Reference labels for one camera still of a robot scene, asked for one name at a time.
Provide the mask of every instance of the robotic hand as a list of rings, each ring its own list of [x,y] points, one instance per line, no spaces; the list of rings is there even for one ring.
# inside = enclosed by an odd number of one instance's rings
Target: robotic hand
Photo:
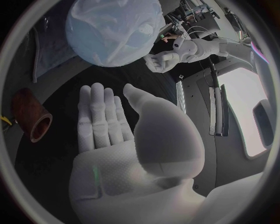
[[[202,139],[171,102],[130,84],[124,95],[140,115],[135,140],[112,89],[81,88],[72,208],[83,224],[185,223],[205,200],[192,189],[204,165]],[[177,186],[158,184],[175,176],[184,178]]]
[[[210,55],[236,57],[254,67],[252,50],[238,43],[228,43],[227,40],[216,38],[212,41],[203,39],[184,40],[178,37],[172,51],[164,51],[157,55],[146,55],[147,67],[152,72],[167,72],[178,63],[191,63],[203,60]]]

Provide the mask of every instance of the brown tube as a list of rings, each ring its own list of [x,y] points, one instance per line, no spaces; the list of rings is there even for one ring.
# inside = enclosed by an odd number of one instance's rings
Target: brown tube
[[[28,88],[19,90],[13,97],[12,113],[32,142],[39,141],[52,122],[52,115],[40,104]]]

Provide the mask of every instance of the yellow cable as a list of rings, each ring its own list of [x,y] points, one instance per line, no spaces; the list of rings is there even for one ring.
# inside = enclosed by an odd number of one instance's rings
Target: yellow cable
[[[9,125],[12,125],[12,123],[9,121],[9,119],[8,119],[8,118],[3,117],[2,115],[0,115],[0,117],[1,117],[1,120],[3,120],[3,121],[5,121],[5,122],[7,122]]]

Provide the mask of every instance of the translucent bag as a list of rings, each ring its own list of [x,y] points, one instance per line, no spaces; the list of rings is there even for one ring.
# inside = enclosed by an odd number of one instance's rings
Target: translucent bag
[[[117,67],[148,54],[164,25],[158,0],[77,0],[66,36],[84,60]]]

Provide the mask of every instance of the copper pipe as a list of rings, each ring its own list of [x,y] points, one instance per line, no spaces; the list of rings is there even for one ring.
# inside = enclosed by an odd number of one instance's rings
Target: copper pipe
[[[52,122],[52,115],[40,104],[28,88],[19,90],[13,97],[12,113],[32,142],[39,141]]]

